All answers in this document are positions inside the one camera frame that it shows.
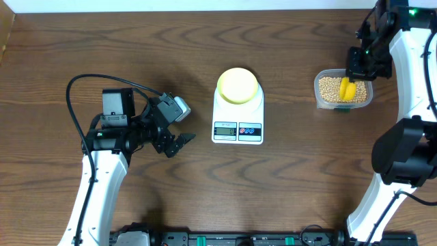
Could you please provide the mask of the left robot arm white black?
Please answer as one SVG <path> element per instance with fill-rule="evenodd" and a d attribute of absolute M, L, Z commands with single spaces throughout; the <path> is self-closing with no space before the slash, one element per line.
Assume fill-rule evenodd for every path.
<path fill-rule="evenodd" d="M 60 245 L 109 245 L 117 196 L 132 154 L 152 144 L 171 158 L 195 137 L 175 136 L 168 129 L 191 112 L 182 98 L 171 94 L 148 98 L 143 112 L 136 115 L 135 91 L 102 92 L 103 112 L 93 119 L 82 142 L 81 183 Z"/>

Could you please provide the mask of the yellow plastic scoop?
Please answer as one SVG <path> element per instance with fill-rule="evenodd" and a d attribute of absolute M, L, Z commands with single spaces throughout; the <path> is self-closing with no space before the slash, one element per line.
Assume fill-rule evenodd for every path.
<path fill-rule="evenodd" d="M 356 84 L 350 82 L 348 77 L 342 78 L 339 88 L 339 98 L 344 101 L 352 100 L 355 97 L 356 88 Z"/>

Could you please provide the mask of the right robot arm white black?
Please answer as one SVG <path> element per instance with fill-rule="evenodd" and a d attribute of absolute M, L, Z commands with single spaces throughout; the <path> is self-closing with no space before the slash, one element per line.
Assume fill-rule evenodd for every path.
<path fill-rule="evenodd" d="M 397 122 L 373 145 L 374 175 L 360 204 L 346 219 L 336 245 L 407 245 L 413 238 L 391 239 L 384 229 L 407 198 L 435 206 L 414 192 L 436 177 L 436 11 L 407 1 L 379 0 L 356 32 L 359 47 L 348 53 L 346 76 L 373 81 L 395 75 Z"/>

